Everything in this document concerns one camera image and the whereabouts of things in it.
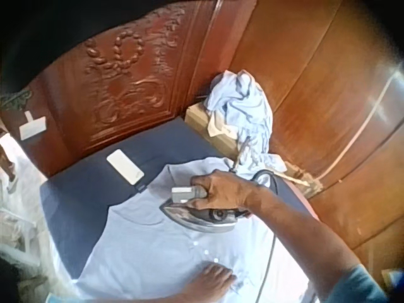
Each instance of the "shirt sleeve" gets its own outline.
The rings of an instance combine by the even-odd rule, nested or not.
[[[334,286],[324,303],[386,303],[386,294],[363,265],[358,265]]]

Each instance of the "tiled floor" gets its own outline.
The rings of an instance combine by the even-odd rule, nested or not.
[[[65,273],[54,269],[50,234],[46,227],[42,207],[40,205],[39,187],[46,178],[29,161],[17,142],[9,135],[0,138],[0,144],[6,150],[10,160],[16,164],[19,178],[12,194],[7,193],[8,176],[0,170],[2,193],[0,207],[37,224],[39,255],[41,267],[39,272],[48,278],[47,282],[36,288],[30,295],[24,296],[25,302],[45,302],[49,292],[60,296],[74,297],[74,292]]]

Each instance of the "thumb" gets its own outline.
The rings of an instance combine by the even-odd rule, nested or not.
[[[197,210],[205,210],[209,208],[209,201],[208,199],[192,199],[186,203],[186,206]]]

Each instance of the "wooden cabinet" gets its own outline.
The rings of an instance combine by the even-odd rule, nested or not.
[[[30,101],[34,118],[45,106],[54,123],[48,123],[46,135],[21,142],[28,156],[45,175],[53,175],[182,114],[201,88],[228,68],[254,5],[255,0],[172,3],[63,54],[29,86],[32,101],[38,94],[45,99]],[[2,113],[16,139],[19,115]],[[47,147],[40,155],[33,152],[39,146]],[[72,160],[65,161],[62,153]],[[51,165],[49,157],[59,163]]]

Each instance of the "dark blue ironing cloth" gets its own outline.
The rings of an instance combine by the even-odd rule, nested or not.
[[[181,118],[136,134],[79,161],[40,188],[42,208],[56,249],[71,278],[78,278],[107,221],[108,207],[136,190],[107,162],[121,149],[151,182],[164,165],[222,157]],[[291,189],[277,179],[278,192],[295,209],[309,213]]]

